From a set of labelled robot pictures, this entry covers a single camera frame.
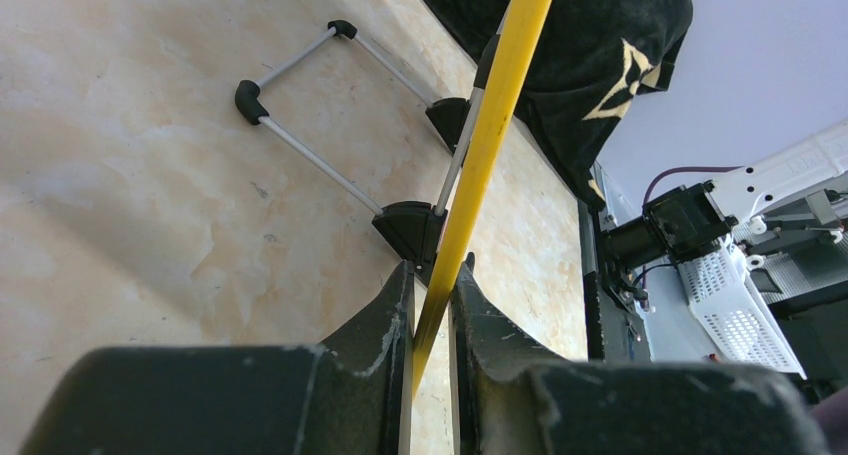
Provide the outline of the black floral blanket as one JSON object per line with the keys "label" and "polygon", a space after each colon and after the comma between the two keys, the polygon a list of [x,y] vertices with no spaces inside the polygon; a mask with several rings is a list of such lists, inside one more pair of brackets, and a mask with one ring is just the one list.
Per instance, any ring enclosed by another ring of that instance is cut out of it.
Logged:
{"label": "black floral blanket", "polygon": [[592,210],[591,168],[634,98],[667,90],[692,19],[692,0],[552,0],[515,115]]}

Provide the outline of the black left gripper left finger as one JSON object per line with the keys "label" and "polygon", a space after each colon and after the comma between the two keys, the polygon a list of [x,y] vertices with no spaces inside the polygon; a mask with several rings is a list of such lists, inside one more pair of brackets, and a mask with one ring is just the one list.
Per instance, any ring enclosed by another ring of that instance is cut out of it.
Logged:
{"label": "black left gripper left finger", "polygon": [[62,377],[25,454],[405,454],[415,275],[317,344],[97,349]]}

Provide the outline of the metal whiteboard kickstand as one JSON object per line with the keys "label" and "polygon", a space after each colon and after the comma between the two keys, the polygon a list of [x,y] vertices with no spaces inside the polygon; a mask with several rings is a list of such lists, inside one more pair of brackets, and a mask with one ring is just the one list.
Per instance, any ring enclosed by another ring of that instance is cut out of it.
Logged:
{"label": "metal whiteboard kickstand", "polygon": [[[385,48],[352,22],[330,20],[322,32],[256,80],[236,84],[233,103],[251,126],[269,130],[335,181],[373,215],[389,205],[376,190],[420,147],[444,146],[450,161],[436,198],[436,213],[448,211],[470,137],[479,116],[488,70],[473,76],[470,110],[454,154],[425,109],[437,98],[404,74]],[[422,132],[417,143],[412,137]]]}

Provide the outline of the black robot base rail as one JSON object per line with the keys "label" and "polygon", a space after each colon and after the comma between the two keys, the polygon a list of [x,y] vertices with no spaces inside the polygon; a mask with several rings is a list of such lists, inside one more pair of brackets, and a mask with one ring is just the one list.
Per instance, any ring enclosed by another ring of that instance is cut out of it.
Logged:
{"label": "black robot base rail", "polygon": [[644,320],[630,293],[609,275],[601,246],[598,216],[578,203],[579,240],[588,358],[598,362],[642,363],[651,360]]}

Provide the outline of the black whiteboard stand clip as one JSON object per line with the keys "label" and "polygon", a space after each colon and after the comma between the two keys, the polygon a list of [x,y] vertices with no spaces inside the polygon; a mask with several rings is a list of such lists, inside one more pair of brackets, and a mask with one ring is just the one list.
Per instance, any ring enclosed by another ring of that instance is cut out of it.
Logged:
{"label": "black whiteboard stand clip", "polygon": [[403,260],[413,263],[415,274],[428,286],[437,259],[448,211],[421,201],[403,201],[385,206],[372,225]]}

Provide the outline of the yellow framed whiteboard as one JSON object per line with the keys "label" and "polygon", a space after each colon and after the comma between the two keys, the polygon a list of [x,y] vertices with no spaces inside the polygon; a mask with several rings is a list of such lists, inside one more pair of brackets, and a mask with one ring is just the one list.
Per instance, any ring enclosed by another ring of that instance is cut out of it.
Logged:
{"label": "yellow framed whiteboard", "polygon": [[552,0],[510,0],[465,165],[414,334],[412,393],[423,379]]}

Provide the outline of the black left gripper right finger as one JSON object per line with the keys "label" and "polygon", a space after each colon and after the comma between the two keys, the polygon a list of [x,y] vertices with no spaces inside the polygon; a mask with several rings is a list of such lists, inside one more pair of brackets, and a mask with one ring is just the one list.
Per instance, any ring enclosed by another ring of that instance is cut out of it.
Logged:
{"label": "black left gripper right finger", "polygon": [[756,365],[575,362],[483,294],[474,262],[450,298],[459,454],[825,454],[801,395]]}

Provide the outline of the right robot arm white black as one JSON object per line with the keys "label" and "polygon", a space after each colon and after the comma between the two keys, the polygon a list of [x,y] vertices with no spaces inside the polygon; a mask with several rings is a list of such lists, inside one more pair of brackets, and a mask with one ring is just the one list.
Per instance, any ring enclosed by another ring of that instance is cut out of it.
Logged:
{"label": "right robot arm white black", "polygon": [[642,214],[601,237],[605,253],[631,270],[656,259],[676,263],[718,249],[718,239],[775,203],[847,171],[847,121],[754,164],[692,187],[675,188],[643,206]]}

